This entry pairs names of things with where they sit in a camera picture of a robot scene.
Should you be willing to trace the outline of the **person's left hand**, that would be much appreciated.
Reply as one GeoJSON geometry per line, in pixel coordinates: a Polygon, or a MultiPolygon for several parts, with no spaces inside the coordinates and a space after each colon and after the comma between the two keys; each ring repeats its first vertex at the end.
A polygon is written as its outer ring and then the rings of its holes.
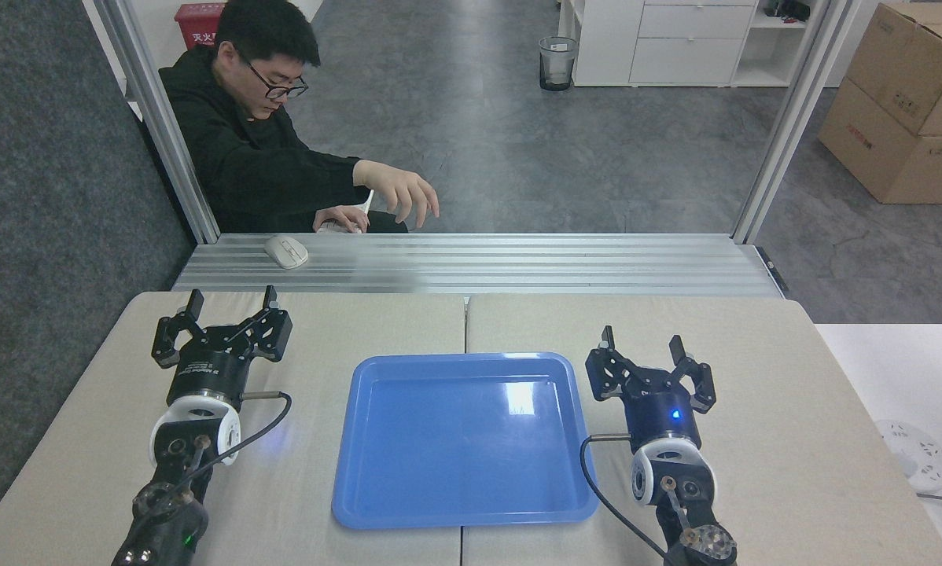
{"type": "Polygon", "coordinates": [[[339,205],[317,211],[312,226],[316,233],[366,233],[370,228],[370,219],[364,207],[339,205]]]}

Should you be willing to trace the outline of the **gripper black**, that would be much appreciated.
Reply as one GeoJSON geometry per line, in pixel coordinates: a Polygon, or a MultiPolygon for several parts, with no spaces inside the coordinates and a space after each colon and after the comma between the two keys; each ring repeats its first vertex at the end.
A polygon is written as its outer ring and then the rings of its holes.
{"type": "Polygon", "coordinates": [[[183,311],[158,320],[152,358],[161,369],[177,365],[167,402],[172,404],[185,395],[208,395],[226,404],[241,404],[249,361],[261,357],[280,362],[292,320],[288,311],[279,307],[276,288],[268,285],[262,308],[233,326],[223,337],[223,351],[215,351],[206,347],[208,334],[197,324],[202,306],[204,293],[194,289],[183,311]],[[188,331],[191,340],[177,351],[175,341],[182,331],[188,331]]]}
{"type": "Polygon", "coordinates": [[[624,399],[631,451],[668,437],[687,439],[701,448],[694,411],[705,414],[715,405],[711,366],[688,355],[681,336],[672,337],[669,350],[675,368],[664,371],[664,376],[659,377],[661,391],[653,394],[651,369],[640,368],[620,355],[611,325],[604,327],[599,344],[587,355],[587,379],[594,400],[624,399]],[[682,386],[683,377],[693,381],[693,394],[682,386]]]}

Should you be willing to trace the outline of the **person's right hand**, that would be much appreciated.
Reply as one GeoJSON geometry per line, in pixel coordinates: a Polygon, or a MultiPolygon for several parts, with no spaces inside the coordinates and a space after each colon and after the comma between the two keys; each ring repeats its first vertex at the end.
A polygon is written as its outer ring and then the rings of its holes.
{"type": "Polygon", "coordinates": [[[365,186],[384,198],[396,223],[404,223],[414,215],[416,228],[421,228],[429,215],[441,215],[434,187],[416,172],[360,159],[353,167],[352,178],[354,186],[365,186]]]}

